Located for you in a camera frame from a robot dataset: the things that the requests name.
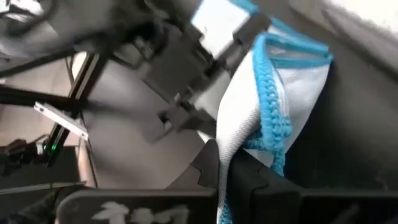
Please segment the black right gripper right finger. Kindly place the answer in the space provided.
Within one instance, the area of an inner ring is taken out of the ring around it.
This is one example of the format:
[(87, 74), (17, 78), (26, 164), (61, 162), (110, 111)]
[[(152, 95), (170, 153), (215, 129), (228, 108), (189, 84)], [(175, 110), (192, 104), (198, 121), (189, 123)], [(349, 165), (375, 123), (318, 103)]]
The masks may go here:
[(233, 224), (398, 224), (398, 192), (305, 189), (240, 149), (228, 174)]

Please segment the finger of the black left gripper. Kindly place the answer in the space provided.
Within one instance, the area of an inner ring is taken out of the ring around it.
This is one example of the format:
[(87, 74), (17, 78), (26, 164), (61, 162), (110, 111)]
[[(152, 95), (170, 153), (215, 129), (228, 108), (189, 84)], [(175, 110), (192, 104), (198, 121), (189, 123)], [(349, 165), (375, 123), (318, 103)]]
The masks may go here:
[(216, 136), (216, 121), (205, 110), (197, 110), (190, 104), (176, 104), (161, 111), (159, 118), (164, 124), (171, 125), (171, 129), (180, 132), (184, 129), (200, 131)]
[(257, 35), (271, 25), (271, 19), (265, 14), (253, 14), (233, 34), (232, 41), (221, 51), (217, 58), (217, 67), (236, 70), (249, 52)]

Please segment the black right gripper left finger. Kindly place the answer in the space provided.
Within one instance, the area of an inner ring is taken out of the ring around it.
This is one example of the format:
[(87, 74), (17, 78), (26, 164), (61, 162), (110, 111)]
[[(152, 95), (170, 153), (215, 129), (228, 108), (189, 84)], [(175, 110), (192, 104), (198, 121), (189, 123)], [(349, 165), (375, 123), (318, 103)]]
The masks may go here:
[(57, 208), (59, 224), (216, 224), (218, 145), (209, 140), (166, 189), (80, 190)]

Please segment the light blue microfiber towel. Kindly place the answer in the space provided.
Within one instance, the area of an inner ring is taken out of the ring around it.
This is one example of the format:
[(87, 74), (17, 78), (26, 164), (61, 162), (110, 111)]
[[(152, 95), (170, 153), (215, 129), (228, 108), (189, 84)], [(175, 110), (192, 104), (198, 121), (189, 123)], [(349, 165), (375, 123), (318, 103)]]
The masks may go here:
[[(192, 18), (203, 44), (219, 56), (253, 14), (251, 0), (202, 0)], [(275, 17), (256, 36), (232, 77), (197, 100), (216, 119), (220, 155), (216, 224), (233, 224), (228, 174), (233, 156), (247, 149), (280, 176), (285, 155), (300, 134), (325, 86), (333, 60), (329, 47)]]

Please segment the silver metal bracket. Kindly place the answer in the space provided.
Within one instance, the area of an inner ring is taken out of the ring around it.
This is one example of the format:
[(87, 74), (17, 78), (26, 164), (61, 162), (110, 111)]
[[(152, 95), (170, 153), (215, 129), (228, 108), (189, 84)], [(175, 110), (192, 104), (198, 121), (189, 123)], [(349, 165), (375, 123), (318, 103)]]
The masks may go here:
[(82, 124), (80, 124), (76, 119), (67, 116), (60, 110), (51, 106), (50, 104), (35, 102), (34, 109), (48, 119), (51, 119), (55, 123), (69, 130), (79, 138), (84, 139), (85, 141), (88, 140), (88, 131)]

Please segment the black aluminium rig frame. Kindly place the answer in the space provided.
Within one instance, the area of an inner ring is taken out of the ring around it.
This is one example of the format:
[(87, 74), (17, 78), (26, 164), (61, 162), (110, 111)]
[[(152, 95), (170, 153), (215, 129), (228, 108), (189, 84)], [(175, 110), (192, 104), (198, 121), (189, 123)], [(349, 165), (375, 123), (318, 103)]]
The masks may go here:
[[(34, 107), (35, 102), (47, 103), (76, 119), (87, 105), (88, 95), (102, 74), (110, 56), (112, 53), (109, 51), (88, 54), (67, 97), (0, 86), (0, 104)], [(50, 135), (43, 136), (45, 140), (42, 143), (39, 143), (38, 139), (32, 142), (20, 142), (17, 139), (14, 143), (2, 146), (1, 149), (6, 150), (0, 153), (2, 174), (9, 175), (12, 170), (19, 168), (22, 164), (29, 163), (52, 167), (70, 133), (69, 130), (55, 123)]]

